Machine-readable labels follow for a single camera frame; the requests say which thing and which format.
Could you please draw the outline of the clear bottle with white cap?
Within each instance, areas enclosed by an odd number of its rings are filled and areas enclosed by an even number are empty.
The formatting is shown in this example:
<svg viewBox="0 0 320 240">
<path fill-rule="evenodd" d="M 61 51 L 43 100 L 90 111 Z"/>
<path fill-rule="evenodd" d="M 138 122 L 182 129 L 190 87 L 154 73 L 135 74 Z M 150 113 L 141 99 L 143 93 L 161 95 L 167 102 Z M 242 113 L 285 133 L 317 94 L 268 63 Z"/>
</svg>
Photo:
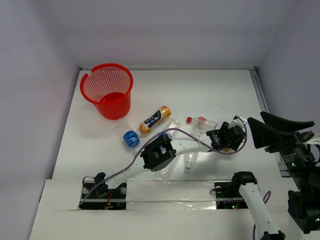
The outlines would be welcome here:
<svg viewBox="0 0 320 240">
<path fill-rule="evenodd" d="M 184 155 L 184 173 L 190 174 L 197 159 L 199 157 L 198 152 L 191 152 Z"/>
</svg>

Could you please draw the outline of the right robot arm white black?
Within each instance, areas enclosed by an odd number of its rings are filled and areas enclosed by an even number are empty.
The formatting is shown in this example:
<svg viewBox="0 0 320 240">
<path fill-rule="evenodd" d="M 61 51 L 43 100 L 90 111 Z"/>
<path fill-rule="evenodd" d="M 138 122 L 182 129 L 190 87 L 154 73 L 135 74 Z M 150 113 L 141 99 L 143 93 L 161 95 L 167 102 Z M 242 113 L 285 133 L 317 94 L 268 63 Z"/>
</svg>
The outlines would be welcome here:
<svg viewBox="0 0 320 240">
<path fill-rule="evenodd" d="M 297 191 L 288 191 L 288 213 L 304 234 L 320 229 L 320 167 L 311 146 L 320 146 L 320 135 L 307 131 L 313 121 L 293 121 L 271 113 L 260 113 L 263 121 L 249 117 L 249 126 L 256 149 L 279 153 Z M 255 240 L 283 240 L 286 235 L 272 220 L 266 207 L 268 191 L 261 197 L 257 179 L 252 172 L 236 172 L 230 183 L 235 196 L 241 196 L 254 221 Z"/>
</svg>

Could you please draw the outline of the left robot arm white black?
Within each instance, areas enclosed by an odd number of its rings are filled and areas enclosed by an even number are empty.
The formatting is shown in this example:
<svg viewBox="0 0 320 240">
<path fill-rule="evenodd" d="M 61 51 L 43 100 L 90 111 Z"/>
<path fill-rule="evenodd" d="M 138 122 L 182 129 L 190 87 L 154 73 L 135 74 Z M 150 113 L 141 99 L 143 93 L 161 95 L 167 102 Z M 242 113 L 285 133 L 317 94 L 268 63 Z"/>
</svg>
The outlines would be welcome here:
<svg viewBox="0 0 320 240">
<path fill-rule="evenodd" d="M 120 184 L 144 172 L 158 172 L 166 168 L 175 157 L 189 153 L 214 152 L 220 155 L 234 155 L 240 152 L 247 142 L 247 123 L 236 116 L 228 125 L 223 124 L 219 130 L 211 130 L 203 137 L 195 137 L 179 128 L 175 131 L 186 135 L 186 138 L 171 138 L 162 130 L 151 137 L 136 153 L 128 166 L 113 171 L 109 176 L 96 176 L 94 186 L 80 199 L 82 205 L 94 192 L 104 198 Z"/>
</svg>

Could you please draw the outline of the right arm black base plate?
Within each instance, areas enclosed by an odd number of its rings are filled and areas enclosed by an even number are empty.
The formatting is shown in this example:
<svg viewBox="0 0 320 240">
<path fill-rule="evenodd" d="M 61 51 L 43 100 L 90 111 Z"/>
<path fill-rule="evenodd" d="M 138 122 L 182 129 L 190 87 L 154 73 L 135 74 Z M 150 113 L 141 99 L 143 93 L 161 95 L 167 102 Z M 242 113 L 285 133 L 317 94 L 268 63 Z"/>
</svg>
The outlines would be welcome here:
<svg viewBox="0 0 320 240">
<path fill-rule="evenodd" d="M 214 183 L 214 191 L 217 210 L 248 209 L 243 197 L 236 191 L 230 181 Z"/>
</svg>

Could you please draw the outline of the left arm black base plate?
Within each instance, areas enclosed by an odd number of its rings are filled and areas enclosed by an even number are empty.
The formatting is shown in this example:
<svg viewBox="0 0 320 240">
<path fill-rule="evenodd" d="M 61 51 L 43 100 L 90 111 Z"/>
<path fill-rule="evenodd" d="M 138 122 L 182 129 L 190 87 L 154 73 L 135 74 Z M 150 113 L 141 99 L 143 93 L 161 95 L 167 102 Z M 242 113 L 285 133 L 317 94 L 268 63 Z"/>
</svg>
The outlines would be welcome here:
<svg viewBox="0 0 320 240">
<path fill-rule="evenodd" d="M 79 205 L 81 210 L 126 210 L 127 201 L 127 182 L 121 183 L 116 189 L 106 190 L 100 194 L 97 194 L 96 190 L 84 200 L 89 190 L 94 186 L 93 181 L 85 182 L 82 186 L 82 193 L 80 197 Z"/>
</svg>

